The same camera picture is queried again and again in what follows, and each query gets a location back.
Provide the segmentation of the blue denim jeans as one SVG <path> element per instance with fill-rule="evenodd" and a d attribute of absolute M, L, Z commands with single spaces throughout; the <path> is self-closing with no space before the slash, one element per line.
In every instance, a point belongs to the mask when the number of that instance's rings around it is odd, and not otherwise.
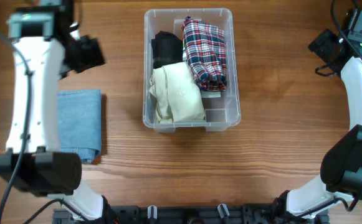
<path fill-rule="evenodd" d="M 98 89 L 58 92 L 57 119 L 62 152 L 91 164 L 102 150 L 102 94 Z"/>

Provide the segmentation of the black garment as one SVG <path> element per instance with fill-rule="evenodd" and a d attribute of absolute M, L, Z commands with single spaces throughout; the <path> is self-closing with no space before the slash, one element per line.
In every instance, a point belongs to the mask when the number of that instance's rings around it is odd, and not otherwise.
<path fill-rule="evenodd" d="M 183 61 L 183 41 L 171 32 L 159 31 L 151 46 L 154 69 Z"/>

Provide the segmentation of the cream white garment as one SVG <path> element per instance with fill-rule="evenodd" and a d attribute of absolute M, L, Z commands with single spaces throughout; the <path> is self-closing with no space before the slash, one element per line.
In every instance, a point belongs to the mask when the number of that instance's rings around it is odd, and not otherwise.
<path fill-rule="evenodd" d="M 156 98 L 156 124 L 200 122 L 206 117 L 201 91 L 186 62 L 155 68 L 149 92 Z"/>

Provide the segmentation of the plaid flannel shirt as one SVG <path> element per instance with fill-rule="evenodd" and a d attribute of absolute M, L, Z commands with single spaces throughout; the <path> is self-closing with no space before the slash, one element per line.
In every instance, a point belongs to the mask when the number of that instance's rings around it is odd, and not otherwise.
<path fill-rule="evenodd" d="M 218 92 L 227 88 L 225 32 L 218 26 L 191 16 L 182 24 L 186 61 L 200 90 Z"/>

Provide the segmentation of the white printed t-shirt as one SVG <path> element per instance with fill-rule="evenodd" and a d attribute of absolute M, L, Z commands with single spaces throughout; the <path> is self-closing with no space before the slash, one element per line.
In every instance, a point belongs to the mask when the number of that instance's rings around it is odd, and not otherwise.
<path fill-rule="evenodd" d="M 184 41 L 183 41 L 183 54 L 182 54 L 182 60 L 183 60 L 183 62 L 187 61 L 186 47 L 185 47 L 185 43 L 184 43 Z"/>

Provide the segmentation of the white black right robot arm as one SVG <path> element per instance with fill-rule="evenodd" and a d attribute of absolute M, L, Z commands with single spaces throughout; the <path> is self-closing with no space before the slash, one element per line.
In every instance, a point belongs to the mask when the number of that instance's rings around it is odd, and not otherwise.
<path fill-rule="evenodd" d="M 269 223 L 325 223 L 329 208 L 347 212 L 362 200 L 362 9 L 350 9 L 342 24 L 331 18 L 338 34 L 324 30 L 308 48 L 341 78 L 348 98 L 350 130 L 324 156 L 320 174 L 299 189 L 285 191 L 263 216 Z"/>

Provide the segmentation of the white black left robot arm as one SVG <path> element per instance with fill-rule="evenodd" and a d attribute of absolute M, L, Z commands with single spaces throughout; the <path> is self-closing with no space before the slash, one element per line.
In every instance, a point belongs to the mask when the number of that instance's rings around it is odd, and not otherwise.
<path fill-rule="evenodd" d="M 107 199 L 82 180 L 77 154 L 60 149 L 57 82 L 105 60 L 96 39 L 77 37 L 73 1 L 41 1 L 19 7 L 0 39 L 14 54 L 11 130 L 0 154 L 0 177 L 17 189 L 58 202 L 79 223 L 119 223 Z"/>

